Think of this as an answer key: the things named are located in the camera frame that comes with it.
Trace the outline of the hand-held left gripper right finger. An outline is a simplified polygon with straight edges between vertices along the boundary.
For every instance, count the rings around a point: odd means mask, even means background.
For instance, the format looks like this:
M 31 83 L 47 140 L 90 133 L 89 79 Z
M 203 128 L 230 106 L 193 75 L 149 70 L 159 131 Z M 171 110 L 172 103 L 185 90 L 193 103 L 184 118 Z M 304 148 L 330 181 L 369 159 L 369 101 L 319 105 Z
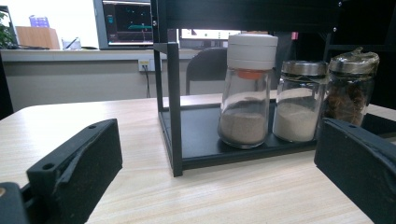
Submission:
M 314 163 L 374 224 L 396 224 L 396 145 L 359 126 L 324 119 Z

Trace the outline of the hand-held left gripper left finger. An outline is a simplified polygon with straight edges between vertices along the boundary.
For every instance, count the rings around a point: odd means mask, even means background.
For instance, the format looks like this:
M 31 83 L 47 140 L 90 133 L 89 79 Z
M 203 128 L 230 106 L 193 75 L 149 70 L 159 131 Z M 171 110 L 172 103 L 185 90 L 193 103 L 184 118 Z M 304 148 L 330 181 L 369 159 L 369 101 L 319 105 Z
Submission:
M 94 123 L 27 170 L 34 224 L 84 224 L 122 168 L 118 121 Z

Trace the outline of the steel lid dark spice jar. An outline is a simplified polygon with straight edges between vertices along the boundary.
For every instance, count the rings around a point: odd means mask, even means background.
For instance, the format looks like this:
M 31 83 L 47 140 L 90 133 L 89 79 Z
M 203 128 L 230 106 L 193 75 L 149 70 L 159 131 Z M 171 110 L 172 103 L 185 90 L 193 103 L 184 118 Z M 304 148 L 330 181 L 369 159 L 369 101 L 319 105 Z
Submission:
M 377 53 L 363 52 L 362 47 L 332 57 L 321 116 L 361 126 L 379 61 Z

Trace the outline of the steel lid white powder jar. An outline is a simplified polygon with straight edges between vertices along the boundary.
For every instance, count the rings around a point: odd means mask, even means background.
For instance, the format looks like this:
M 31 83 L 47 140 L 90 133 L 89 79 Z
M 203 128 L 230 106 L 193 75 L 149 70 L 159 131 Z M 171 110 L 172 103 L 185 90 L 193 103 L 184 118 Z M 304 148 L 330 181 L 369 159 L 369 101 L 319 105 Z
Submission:
M 289 142 L 315 138 L 327 84 L 325 62 L 282 63 L 277 86 L 273 134 Z

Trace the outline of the black metal shelf rack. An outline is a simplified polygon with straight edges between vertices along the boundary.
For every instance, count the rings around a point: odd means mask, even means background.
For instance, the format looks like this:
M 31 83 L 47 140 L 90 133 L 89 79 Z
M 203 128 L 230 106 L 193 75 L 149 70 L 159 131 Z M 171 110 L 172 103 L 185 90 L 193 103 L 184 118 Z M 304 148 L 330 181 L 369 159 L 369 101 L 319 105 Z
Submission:
M 263 145 L 238 149 L 217 134 L 219 104 L 180 103 L 179 51 L 167 31 L 177 28 L 300 31 L 331 36 L 340 0 L 150 0 L 159 119 L 173 175 L 185 170 L 312 150 L 270 134 Z

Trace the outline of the white lid glass spice jar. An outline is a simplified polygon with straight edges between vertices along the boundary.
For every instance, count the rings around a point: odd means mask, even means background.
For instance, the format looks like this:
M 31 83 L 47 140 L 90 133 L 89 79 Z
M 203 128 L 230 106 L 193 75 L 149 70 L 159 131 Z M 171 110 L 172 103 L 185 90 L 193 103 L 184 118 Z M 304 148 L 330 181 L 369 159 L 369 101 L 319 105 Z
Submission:
M 264 142 L 277 42 L 277 37 L 262 34 L 232 35 L 228 39 L 218 135 L 230 146 L 252 148 Z

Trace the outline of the clear cup with pen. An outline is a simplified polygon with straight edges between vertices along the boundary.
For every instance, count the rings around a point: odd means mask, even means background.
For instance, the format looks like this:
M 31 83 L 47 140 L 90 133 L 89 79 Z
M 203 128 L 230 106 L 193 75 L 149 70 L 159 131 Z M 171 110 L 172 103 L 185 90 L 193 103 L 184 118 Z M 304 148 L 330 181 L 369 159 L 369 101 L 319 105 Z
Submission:
M 80 50 L 81 43 L 78 37 L 74 38 L 63 38 L 62 39 L 63 50 Z

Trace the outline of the brown cardboard box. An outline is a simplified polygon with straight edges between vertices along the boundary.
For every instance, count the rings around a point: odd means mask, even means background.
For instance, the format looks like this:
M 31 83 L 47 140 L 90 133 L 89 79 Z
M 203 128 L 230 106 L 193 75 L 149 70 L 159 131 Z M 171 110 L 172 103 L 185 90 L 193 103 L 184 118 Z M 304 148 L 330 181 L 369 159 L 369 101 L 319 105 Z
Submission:
M 59 49 L 60 44 L 56 30 L 49 27 L 16 26 L 20 45 Z

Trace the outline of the dark computer monitor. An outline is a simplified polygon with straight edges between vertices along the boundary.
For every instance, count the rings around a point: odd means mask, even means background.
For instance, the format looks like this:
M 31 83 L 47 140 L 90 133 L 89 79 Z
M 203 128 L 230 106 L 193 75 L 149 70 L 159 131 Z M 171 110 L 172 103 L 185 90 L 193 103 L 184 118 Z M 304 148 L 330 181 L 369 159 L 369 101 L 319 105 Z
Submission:
M 92 0 L 99 49 L 150 49 L 149 0 Z

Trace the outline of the purple box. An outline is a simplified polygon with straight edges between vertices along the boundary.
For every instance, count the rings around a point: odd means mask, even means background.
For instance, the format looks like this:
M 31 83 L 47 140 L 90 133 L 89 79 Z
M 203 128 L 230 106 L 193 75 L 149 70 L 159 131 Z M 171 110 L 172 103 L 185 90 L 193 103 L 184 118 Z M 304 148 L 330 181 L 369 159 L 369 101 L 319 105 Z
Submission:
M 29 21 L 32 27 L 49 27 L 49 19 L 46 16 L 31 15 Z

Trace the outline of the green plant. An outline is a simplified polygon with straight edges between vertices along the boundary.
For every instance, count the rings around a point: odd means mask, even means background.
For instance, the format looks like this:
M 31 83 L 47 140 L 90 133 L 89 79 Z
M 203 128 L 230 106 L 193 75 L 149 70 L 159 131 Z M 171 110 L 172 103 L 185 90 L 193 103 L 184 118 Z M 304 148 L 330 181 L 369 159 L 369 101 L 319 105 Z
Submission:
M 0 10 L 0 49 L 12 49 L 17 43 L 8 14 Z

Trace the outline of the black chair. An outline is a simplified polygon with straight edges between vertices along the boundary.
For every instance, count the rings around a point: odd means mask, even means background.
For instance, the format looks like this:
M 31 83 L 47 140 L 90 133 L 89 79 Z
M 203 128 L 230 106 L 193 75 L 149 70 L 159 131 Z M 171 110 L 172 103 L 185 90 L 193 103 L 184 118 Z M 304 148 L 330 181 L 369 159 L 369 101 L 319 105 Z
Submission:
M 186 94 L 191 94 L 192 81 L 224 81 L 227 73 L 227 49 L 210 48 L 199 51 L 186 69 Z

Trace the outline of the bright screen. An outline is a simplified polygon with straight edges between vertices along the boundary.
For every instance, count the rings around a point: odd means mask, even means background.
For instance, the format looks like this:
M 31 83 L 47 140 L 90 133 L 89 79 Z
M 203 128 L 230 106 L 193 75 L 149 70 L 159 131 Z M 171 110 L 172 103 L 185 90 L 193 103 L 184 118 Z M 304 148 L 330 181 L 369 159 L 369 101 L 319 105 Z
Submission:
M 181 39 L 194 40 L 227 40 L 230 35 L 238 35 L 237 30 L 210 30 L 210 29 L 181 29 Z

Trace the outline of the white wall outlet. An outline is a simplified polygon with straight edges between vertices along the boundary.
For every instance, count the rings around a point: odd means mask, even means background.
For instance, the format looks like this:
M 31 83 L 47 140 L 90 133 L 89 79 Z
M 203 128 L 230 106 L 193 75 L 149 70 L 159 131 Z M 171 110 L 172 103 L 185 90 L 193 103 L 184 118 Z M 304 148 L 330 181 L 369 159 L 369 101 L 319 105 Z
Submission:
M 138 69 L 141 72 L 154 72 L 155 64 L 153 59 L 139 59 L 138 60 Z

